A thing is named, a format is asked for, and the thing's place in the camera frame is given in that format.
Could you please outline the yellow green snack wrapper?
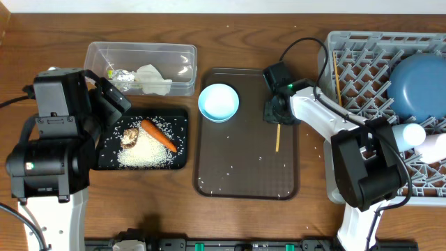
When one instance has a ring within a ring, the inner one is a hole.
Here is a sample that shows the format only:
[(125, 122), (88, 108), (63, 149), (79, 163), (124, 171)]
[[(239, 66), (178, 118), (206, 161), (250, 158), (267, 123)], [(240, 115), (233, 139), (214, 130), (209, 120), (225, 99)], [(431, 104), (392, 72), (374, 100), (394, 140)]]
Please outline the yellow green snack wrapper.
[(121, 92), (129, 91), (132, 88), (135, 76), (133, 72), (127, 70), (108, 70), (107, 76), (114, 86)]

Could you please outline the brown mushroom piece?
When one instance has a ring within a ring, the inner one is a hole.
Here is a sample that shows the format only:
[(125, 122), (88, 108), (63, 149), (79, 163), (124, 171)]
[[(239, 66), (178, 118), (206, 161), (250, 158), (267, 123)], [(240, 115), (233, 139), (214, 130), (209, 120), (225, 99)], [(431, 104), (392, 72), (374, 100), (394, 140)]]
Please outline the brown mushroom piece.
[(124, 130), (123, 136), (121, 138), (121, 147), (123, 149), (133, 148), (137, 143), (138, 136), (139, 136), (138, 128), (130, 128)]

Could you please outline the white tissue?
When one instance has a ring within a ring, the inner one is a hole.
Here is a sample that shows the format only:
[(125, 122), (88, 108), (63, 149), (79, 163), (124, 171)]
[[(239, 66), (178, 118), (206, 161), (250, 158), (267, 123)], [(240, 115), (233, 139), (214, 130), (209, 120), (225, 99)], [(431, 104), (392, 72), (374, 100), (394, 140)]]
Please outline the white tissue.
[(142, 66), (132, 73), (134, 80), (139, 85), (144, 94), (167, 95), (171, 90), (171, 79), (164, 79), (160, 72), (151, 64)]

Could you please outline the light blue bowl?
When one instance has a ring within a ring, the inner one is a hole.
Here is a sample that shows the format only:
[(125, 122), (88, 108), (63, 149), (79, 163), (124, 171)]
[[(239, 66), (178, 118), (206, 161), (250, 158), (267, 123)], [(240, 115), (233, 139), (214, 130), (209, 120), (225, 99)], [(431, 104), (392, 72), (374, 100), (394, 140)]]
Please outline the light blue bowl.
[(211, 84), (199, 95), (201, 114), (214, 123), (228, 121), (237, 111), (240, 98), (236, 90), (227, 84)]

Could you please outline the orange carrot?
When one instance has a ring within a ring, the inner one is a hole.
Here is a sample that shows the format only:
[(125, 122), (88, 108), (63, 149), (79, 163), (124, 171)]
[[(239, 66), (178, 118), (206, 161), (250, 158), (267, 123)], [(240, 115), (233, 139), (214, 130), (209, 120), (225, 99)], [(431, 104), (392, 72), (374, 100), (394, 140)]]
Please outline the orange carrot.
[(156, 139), (161, 145), (165, 146), (170, 151), (176, 153), (177, 148), (170, 141), (170, 139), (164, 135), (154, 124), (152, 124), (149, 120), (143, 120), (141, 122), (141, 127), (154, 139)]

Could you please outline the light blue cup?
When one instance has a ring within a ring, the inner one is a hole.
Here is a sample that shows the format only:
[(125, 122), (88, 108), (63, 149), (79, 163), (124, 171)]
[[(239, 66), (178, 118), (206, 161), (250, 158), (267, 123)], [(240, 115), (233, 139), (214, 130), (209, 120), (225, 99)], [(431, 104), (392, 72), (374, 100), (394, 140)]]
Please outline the light blue cup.
[(394, 125), (392, 132), (400, 152), (413, 149), (426, 139), (424, 128), (416, 123)]

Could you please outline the dark blue plate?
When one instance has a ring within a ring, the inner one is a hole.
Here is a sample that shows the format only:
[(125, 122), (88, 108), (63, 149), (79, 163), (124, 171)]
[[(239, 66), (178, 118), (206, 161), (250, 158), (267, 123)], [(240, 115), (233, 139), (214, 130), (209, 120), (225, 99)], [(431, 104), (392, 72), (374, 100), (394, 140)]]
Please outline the dark blue plate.
[(401, 61), (390, 75), (387, 96), (401, 119), (421, 123), (445, 117), (445, 59), (435, 54), (414, 54)]

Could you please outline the pink cup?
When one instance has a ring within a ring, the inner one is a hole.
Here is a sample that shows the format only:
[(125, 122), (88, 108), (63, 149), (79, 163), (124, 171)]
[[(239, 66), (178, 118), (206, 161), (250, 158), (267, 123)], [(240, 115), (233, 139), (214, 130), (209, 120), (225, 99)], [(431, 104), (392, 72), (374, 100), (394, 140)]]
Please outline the pink cup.
[(428, 135), (422, 144), (415, 147), (415, 153), (420, 155), (420, 160), (426, 164), (432, 164), (445, 159), (445, 133)]

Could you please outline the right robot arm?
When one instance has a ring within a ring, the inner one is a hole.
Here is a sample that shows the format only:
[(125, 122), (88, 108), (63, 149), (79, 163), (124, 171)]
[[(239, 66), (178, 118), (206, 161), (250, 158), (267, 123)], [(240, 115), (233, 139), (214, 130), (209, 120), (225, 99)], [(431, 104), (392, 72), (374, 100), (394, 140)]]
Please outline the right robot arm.
[(309, 124), (331, 145), (334, 179), (346, 202), (337, 240), (344, 250), (369, 250), (376, 244), (382, 212), (409, 181), (390, 124), (348, 112), (309, 79), (268, 80), (272, 99), (264, 121)]

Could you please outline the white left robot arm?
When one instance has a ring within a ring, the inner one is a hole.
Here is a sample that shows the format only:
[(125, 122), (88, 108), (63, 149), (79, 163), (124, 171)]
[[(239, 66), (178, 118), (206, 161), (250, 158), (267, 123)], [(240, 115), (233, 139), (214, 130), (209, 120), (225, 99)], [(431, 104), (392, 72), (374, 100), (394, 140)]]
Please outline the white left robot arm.
[(98, 166), (99, 141), (131, 102), (91, 70), (56, 68), (24, 89), (38, 114), (25, 122), (6, 159), (11, 195), (29, 250), (85, 250), (89, 172)]

